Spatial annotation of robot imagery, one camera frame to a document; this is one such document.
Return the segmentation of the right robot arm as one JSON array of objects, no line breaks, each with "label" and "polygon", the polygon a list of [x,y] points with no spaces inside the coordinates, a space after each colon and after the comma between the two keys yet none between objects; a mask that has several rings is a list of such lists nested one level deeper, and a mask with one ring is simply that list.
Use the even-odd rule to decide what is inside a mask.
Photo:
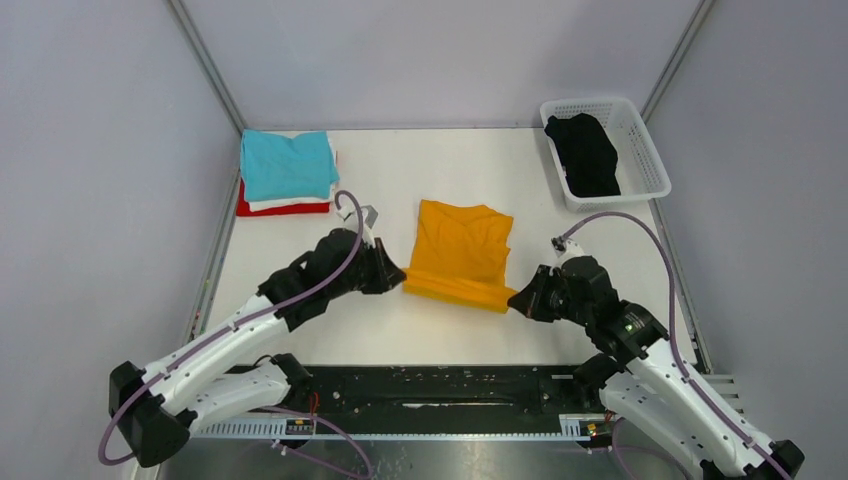
[{"label": "right robot arm", "polygon": [[598,349],[576,373],[575,402],[605,407],[647,434],[693,479],[792,479],[805,456],[754,427],[689,363],[644,307],[619,298],[591,256],[541,265],[508,305],[542,322],[582,326]]}]

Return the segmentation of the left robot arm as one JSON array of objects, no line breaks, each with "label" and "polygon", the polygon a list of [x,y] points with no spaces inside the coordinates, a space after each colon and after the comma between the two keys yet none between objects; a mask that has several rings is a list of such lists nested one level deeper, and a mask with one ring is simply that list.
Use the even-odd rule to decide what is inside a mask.
[{"label": "left robot arm", "polygon": [[212,424],[257,408],[301,409],[309,401],[311,375],[293,354],[275,354],[241,373],[233,370],[238,358],[272,337],[292,334],[343,295],[384,294],[405,279],[381,239],[332,230],[273,272],[215,329],[144,367],[130,361],[115,367],[99,461],[156,466]]}]

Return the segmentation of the orange t-shirt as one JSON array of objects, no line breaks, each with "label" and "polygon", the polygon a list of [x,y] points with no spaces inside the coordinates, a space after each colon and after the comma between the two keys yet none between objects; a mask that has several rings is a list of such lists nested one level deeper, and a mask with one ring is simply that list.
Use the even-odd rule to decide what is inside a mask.
[{"label": "orange t-shirt", "polygon": [[403,291],[498,314],[516,291],[506,285],[514,219],[485,205],[419,204]]}]

